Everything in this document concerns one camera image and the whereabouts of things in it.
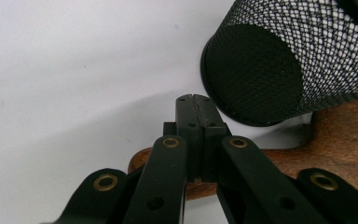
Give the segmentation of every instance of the black mesh grille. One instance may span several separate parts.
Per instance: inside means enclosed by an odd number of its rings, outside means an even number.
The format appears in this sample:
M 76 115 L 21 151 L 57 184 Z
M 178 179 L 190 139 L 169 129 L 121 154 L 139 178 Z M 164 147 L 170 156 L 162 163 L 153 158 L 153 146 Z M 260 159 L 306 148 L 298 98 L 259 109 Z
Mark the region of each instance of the black mesh grille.
M 335 1 L 236 1 L 202 63 L 224 112 L 270 125 L 358 99 L 358 25 Z

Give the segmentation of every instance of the wooden surface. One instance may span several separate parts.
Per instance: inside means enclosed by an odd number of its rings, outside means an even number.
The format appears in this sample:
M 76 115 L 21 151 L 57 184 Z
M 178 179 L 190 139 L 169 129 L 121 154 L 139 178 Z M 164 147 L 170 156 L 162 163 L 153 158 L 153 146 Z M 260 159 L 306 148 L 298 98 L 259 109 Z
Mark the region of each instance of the wooden surface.
M 285 174 L 296 178 L 300 170 L 317 167 L 336 175 L 358 189 L 358 101 L 314 113 L 310 125 L 311 140 L 292 149 L 263 149 Z M 129 172 L 143 165 L 150 148 L 138 152 L 131 160 Z M 215 184 L 187 184 L 187 199 L 215 194 Z

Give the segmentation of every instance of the white backdrop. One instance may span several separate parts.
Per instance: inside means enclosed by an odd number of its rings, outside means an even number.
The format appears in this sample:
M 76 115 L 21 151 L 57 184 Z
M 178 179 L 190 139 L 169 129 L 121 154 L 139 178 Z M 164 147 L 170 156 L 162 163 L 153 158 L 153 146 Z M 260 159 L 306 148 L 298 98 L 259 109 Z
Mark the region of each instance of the white backdrop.
M 174 101 L 206 94 L 200 55 L 233 0 L 0 1 L 0 223 L 51 222 L 89 174 L 125 171 Z M 252 128 L 292 147 L 303 118 Z M 216 197 L 186 223 L 227 223 Z

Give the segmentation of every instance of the screw hole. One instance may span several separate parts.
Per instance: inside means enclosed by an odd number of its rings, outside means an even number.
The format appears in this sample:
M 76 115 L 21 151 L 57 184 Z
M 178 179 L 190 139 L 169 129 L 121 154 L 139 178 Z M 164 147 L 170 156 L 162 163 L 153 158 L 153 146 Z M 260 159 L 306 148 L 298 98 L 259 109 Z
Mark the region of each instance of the screw hole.
M 92 185 L 98 191 L 108 191 L 113 189 L 118 183 L 118 178 L 115 175 L 105 174 L 100 175 Z
M 159 210 L 164 205 L 164 200 L 162 198 L 152 198 L 147 202 L 147 208 L 156 211 Z
M 165 147 L 177 147 L 179 145 L 179 141 L 176 138 L 166 138 L 162 140 L 162 145 Z
M 321 189 L 336 190 L 338 188 L 338 183 L 334 179 L 321 173 L 312 174 L 310 181 Z
M 240 138 L 232 138 L 229 143 L 234 147 L 246 147 L 248 143 Z

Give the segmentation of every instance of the wooden base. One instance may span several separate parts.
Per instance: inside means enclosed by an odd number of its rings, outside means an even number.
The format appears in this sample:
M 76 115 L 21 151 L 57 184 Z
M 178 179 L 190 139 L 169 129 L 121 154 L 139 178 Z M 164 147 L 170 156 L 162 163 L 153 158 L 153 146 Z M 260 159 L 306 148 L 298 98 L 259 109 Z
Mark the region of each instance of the wooden base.
M 300 170 L 317 167 L 339 175 L 358 189 L 358 101 L 314 113 L 312 138 L 291 149 L 264 149 L 264 153 L 286 175 L 296 178 Z M 151 148 L 131 159 L 129 172 L 147 161 Z M 187 199 L 193 200 L 216 192 L 211 183 L 190 183 Z

